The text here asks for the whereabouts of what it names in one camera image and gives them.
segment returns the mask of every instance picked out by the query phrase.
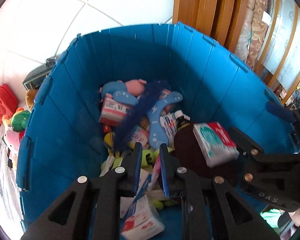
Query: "small bottle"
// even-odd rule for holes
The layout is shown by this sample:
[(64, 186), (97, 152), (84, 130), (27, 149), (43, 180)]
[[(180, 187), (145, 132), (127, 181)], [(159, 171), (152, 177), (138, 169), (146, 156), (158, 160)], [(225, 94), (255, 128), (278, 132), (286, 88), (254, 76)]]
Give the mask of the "small bottle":
[(177, 119), (177, 130), (178, 131), (190, 124), (190, 121), (185, 119), (185, 117), (183, 116), (183, 112), (181, 110), (176, 111), (174, 113), (174, 117)]

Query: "dark blue feather duster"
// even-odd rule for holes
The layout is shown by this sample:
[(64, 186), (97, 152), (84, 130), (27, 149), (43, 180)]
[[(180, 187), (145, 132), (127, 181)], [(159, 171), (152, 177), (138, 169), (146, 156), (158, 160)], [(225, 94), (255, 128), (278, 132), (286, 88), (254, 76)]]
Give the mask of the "dark blue feather duster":
[(121, 124), (114, 131), (113, 136), (113, 153), (120, 151), (121, 147), (125, 147), (131, 140), (134, 128), (140, 123), (141, 119), (159, 100), (162, 90), (167, 87), (165, 80), (147, 83), (145, 90), (140, 96), (138, 103), (131, 107), (127, 112)]

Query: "cardboard box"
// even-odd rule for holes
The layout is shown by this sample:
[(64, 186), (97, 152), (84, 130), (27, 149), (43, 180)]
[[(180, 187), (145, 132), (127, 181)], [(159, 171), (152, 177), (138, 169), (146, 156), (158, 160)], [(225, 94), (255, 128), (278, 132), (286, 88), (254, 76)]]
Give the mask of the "cardboard box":
[(118, 103), (112, 98), (105, 98), (99, 122), (110, 126), (118, 126), (129, 108), (129, 106)]
[(147, 195), (131, 205), (128, 215), (121, 232), (127, 240), (147, 240), (164, 230), (159, 214)]
[(139, 188), (135, 197), (121, 197), (120, 198), (120, 218), (126, 218), (127, 212), (133, 202), (136, 202), (142, 197), (143, 193), (148, 187), (148, 183), (151, 180), (151, 174), (144, 169), (140, 171)]

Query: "white tiled wall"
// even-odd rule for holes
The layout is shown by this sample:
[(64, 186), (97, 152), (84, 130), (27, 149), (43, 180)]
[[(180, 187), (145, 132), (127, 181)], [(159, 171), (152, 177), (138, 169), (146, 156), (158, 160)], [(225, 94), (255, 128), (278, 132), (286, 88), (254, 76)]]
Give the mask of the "white tiled wall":
[(24, 100), (23, 79), (77, 33), (171, 23), (173, 0), (6, 0), (0, 9), (0, 84)]

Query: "red plastic case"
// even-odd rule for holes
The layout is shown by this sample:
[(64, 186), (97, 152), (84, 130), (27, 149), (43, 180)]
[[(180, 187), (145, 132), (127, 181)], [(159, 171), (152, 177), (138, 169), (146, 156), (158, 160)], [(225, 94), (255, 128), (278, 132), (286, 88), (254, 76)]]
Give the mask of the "red plastic case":
[(4, 114), (9, 118), (12, 117), (18, 108), (18, 103), (18, 98), (7, 84), (0, 86), (0, 124)]

